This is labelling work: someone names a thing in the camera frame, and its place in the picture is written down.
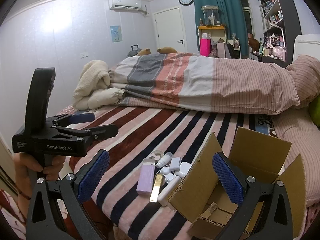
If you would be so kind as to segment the person's left hand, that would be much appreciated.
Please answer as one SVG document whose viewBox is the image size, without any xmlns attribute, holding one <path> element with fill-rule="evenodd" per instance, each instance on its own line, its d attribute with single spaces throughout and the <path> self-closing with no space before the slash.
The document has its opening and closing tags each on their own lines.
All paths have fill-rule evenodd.
<svg viewBox="0 0 320 240">
<path fill-rule="evenodd" d="M 16 153 L 14 155 L 14 167 L 18 198 L 31 199 L 32 189 L 29 171 L 43 172 L 48 181 L 54 181 L 58 179 L 65 159 L 64 156 L 55 156 L 52 163 L 43 168 L 31 155 Z"/>
</svg>

